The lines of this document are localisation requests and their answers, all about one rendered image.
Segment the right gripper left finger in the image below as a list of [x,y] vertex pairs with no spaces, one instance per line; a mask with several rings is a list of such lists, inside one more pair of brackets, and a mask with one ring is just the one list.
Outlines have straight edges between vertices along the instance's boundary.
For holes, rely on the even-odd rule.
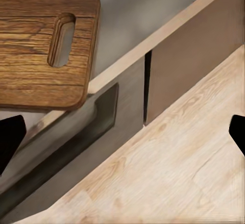
[[27,134],[22,115],[0,120],[0,176]]

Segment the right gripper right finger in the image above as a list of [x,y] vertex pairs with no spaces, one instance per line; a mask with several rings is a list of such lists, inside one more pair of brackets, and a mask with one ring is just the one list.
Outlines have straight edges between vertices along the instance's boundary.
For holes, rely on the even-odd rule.
[[245,117],[240,115],[233,115],[230,126],[229,134],[242,151],[245,156]]

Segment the cutting board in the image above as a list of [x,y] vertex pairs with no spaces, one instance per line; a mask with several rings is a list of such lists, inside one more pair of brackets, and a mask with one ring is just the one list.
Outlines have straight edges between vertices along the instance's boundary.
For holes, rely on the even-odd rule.
[[[0,108],[74,111],[86,101],[100,0],[0,0]],[[53,67],[61,27],[69,60]]]

